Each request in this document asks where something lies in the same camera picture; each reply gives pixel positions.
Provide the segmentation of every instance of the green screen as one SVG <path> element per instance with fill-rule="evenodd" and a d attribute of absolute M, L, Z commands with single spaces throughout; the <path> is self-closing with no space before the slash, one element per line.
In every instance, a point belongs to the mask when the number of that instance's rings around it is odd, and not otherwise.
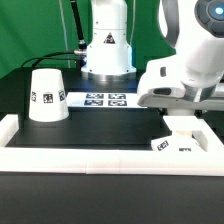
<path fill-rule="evenodd" d="M 61 0 L 69 50 L 77 49 L 77 34 L 69 0 Z M 133 1 L 128 5 L 128 42 L 130 41 Z M 161 37 L 157 24 L 158 0 L 136 1 L 133 38 L 133 64 L 145 69 L 149 60 L 174 53 Z M 19 0 L 0 2 L 0 77 L 18 68 L 30 58 L 66 50 L 60 0 Z M 90 0 L 77 0 L 85 40 L 92 38 Z M 41 66 L 68 67 L 67 61 L 46 60 Z"/>

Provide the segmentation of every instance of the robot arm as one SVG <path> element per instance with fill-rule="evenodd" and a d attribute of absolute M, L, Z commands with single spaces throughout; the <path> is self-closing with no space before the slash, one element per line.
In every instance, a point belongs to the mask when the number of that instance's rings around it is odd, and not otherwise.
<path fill-rule="evenodd" d="M 161 0 L 159 25 L 176 55 L 148 62 L 139 105 L 216 109 L 207 99 L 224 72 L 224 1 Z"/>
<path fill-rule="evenodd" d="M 135 78 L 132 49 L 127 43 L 127 4 L 125 0 L 91 0 L 93 39 L 87 47 L 85 78 L 120 81 Z"/>

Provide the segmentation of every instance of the black tabletop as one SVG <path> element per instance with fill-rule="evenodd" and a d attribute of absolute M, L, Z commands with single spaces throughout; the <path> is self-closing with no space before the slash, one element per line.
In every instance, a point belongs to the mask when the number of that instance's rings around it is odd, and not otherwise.
<path fill-rule="evenodd" d="M 0 80 L 1 117 L 17 113 L 20 130 L 8 146 L 150 150 L 168 130 L 157 109 L 70 108 L 61 122 L 28 118 L 32 69 Z M 97 83 L 62 69 L 66 93 L 135 93 L 138 80 Z M 203 115 L 222 139 L 223 113 Z M 0 223 L 222 224 L 224 178 L 157 175 L 0 173 Z"/>

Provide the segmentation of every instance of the paper cup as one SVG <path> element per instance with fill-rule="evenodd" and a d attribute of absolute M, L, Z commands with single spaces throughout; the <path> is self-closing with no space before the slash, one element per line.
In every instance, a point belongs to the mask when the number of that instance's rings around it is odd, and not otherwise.
<path fill-rule="evenodd" d="M 30 119 L 53 122 L 63 120 L 68 115 L 61 71 L 58 69 L 34 70 L 30 91 Z"/>

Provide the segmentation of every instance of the printed label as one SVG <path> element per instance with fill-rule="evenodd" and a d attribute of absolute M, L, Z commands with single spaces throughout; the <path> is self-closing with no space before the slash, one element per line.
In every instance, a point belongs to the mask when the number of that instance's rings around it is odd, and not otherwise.
<path fill-rule="evenodd" d="M 44 103 L 53 103 L 53 94 L 44 94 Z"/>
<path fill-rule="evenodd" d="M 104 94 L 103 93 L 88 93 L 86 94 L 87 99 L 103 99 Z"/>
<path fill-rule="evenodd" d="M 110 107 L 126 107 L 127 101 L 125 101 L 125 100 L 109 100 L 108 106 L 110 106 Z"/>
<path fill-rule="evenodd" d="M 180 152 L 191 152 L 191 148 L 179 148 Z"/>
<path fill-rule="evenodd" d="M 35 92 L 32 92 L 31 93 L 31 100 L 34 101 L 34 102 L 36 102 L 36 100 L 37 100 L 37 94 Z"/>
<path fill-rule="evenodd" d="M 59 92 L 59 98 L 60 98 L 60 101 L 65 100 L 65 92 L 63 90 Z"/>
<path fill-rule="evenodd" d="M 114 38 L 111 33 L 108 34 L 106 40 L 104 41 L 105 44 L 115 44 Z"/>
<path fill-rule="evenodd" d="M 103 106 L 103 100 L 85 100 L 85 106 Z"/>
<path fill-rule="evenodd" d="M 109 94 L 109 99 L 125 100 L 126 99 L 126 95 L 125 94 Z"/>
<path fill-rule="evenodd" d="M 160 144 L 159 146 L 157 146 L 159 151 L 164 150 L 165 148 L 167 148 L 169 146 L 168 141 L 163 142 L 162 144 Z"/>

